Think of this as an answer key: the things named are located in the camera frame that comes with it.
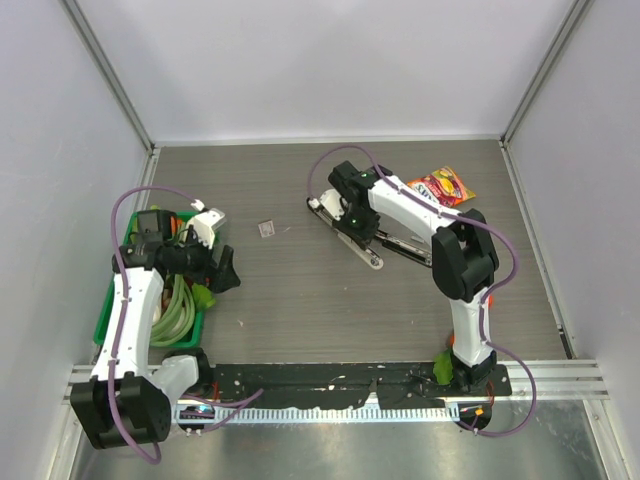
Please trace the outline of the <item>red white staple box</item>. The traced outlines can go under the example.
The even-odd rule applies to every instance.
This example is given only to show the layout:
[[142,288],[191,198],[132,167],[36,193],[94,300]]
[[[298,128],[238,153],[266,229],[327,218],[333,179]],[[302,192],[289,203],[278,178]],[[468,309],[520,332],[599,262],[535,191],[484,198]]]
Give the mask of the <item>red white staple box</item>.
[[272,220],[259,223],[258,228],[262,238],[268,238],[275,234],[274,223]]

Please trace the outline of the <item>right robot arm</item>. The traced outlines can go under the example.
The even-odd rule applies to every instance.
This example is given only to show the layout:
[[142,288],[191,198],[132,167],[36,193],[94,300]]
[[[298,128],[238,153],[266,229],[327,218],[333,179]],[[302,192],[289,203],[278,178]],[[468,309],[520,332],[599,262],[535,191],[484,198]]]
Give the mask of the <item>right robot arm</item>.
[[499,260],[484,216],[471,209],[460,213],[411,190],[382,169],[357,170],[345,161],[328,176],[331,188],[309,208],[322,218],[354,252],[373,268],[382,260],[370,243],[386,215],[426,241],[431,273],[451,305],[454,341],[451,380],[465,395],[485,387],[497,363],[489,344],[488,297]]

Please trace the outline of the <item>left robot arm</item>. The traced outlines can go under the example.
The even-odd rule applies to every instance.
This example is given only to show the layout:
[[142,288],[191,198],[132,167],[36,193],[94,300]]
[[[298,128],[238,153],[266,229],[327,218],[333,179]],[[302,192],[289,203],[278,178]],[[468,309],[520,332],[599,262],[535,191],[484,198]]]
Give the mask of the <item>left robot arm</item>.
[[71,389],[71,406],[94,448],[159,444],[180,397],[200,399],[211,391],[213,370],[201,348],[173,353],[156,371],[148,366],[148,352],[168,277],[213,294],[240,286],[234,250],[221,239],[226,227],[218,209],[187,220],[169,210],[135,214],[112,261],[113,304],[103,350],[89,379]]

